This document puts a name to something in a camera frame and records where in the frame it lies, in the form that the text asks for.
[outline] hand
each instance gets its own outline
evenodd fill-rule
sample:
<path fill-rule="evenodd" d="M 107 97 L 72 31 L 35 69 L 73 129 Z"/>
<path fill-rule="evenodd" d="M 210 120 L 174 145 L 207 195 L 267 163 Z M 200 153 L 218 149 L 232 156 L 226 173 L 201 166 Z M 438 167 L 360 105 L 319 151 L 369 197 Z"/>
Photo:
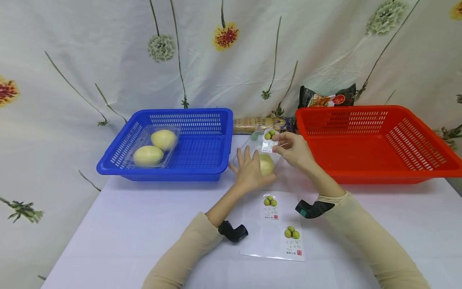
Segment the hand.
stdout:
<path fill-rule="evenodd" d="M 291 166 L 304 172 L 318 168 L 308 144 L 301 135 L 283 132 L 279 135 L 273 135 L 272 140 L 278 141 L 278 145 L 274 146 L 276 152 Z"/>
<path fill-rule="evenodd" d="M 231 162 L 228 163 L 228 167 L 236 174 L 233 188 L 242 194 L 264 187 L 276 179 L 275 174 L 261 175 L 258 151 L 256 150 L 251 158 L 249 146 L 245 148 L 244 156 L 242 156 L 241 149 L 237 149 L 237 160 L 239 168 L 236 168 Z"/>

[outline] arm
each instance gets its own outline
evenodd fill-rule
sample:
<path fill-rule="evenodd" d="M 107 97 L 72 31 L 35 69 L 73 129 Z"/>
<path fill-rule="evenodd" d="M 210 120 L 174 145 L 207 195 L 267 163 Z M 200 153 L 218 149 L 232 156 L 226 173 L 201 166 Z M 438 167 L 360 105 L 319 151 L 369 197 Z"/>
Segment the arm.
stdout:
<path fill-rule="evenodd" d="M 382 288 L 429 288 L 400 244 L 315 162 L 302 136 L 283 133 L 273 139 L 279 141 L 276 152 L 312 181 L 319 193 L 318 201 L 334 204 L 324 215 L 363 254 Z M 284 144 L 291 149 L 282 148 Z"/>
<path fill-rule="evenodd" d="M 262 176 L 258 152 L 250 157 L 249 147 L 244 156 L 237 150 L 239 168 L 231 163 L 236 173 L 234 185 L 205 214 L 200 212 L 186 227 L 173 246 L 165 252 L 149 272 L 142 289 L 179 289 L 199 259 L 222 240 L 218 227 L 246 193 L 263 187 L 276 179 L 273 174 Z"/>
<path fill-rule="evenodd" d="M 231 188 L 207 213 L 198 213 L 149 272 L 142 289 L 181 288 L 199 259 L 223 239 L 217 228 L 241 195 Z"/>

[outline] white table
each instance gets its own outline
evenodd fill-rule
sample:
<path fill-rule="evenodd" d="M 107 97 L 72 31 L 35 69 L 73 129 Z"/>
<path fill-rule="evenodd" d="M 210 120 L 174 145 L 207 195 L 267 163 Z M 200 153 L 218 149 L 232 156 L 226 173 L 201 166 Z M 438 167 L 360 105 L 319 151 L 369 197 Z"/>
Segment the white table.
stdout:
<path fill-rule="evenodd" d="M 245 140 L 234 136 L 230 159 Z M 271 189 L 313 202 L 316 192 L 309 181 L 282 166 Z M 138 183 L 112 177 L 42 289 L 140 288 L 189 221 L 215 204 L 233 179 L 229 169 L 216 183 Z M 345 188 L 403 245 L 432 288 L 462 288 L 462 199 L 446 180 Z M 241 216 L 238 205 L 228 219 L 236 227 Z M 239 244 L 226 240 L 198 263 L 184 287 L 378 288 L 355 248 L 322 217 L 302 219 L 302 226 L 306 262 L 242 256 Z"/>

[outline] fabric backdrop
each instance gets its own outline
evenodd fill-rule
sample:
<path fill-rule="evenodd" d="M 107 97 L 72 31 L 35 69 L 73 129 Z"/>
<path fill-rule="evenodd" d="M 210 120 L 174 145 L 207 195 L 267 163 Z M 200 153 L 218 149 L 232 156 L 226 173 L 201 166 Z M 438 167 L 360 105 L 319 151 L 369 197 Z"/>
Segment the fabric backdrop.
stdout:
<path fill-rule="evenodd" d="M 355 105 L 403 105 L 462 146 L 457 0 L 0 4 L 2 288 L 40 287 L 104 185 L 96 163 L 141 109 L 290 117 L 301 85 L 356 83 Z"/>

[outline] wrist tracker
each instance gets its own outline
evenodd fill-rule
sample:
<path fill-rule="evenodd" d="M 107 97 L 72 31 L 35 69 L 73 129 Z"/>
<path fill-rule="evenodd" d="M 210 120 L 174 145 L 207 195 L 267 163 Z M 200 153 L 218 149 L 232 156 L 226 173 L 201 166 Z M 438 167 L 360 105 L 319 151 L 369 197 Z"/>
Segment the wrist tracker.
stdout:
<path fill-rule="evenodd" d="M 238 243 L 249 235 L 244 225 L 241 224 L 239 227 L 233 229 L 229 221 L 223 221 L 223 223 L 221 223 L 218 227 L 218 233 L 225 236 L 233 243 Z"/>
<path fill-rule="evenodd" d="M 335 205 L 321 201 L 314 202 L 313 205 L 308 204 L 304 200 L 298 202 L 295 210 L 305 219 L 314 219 L 332 209 Z"/>

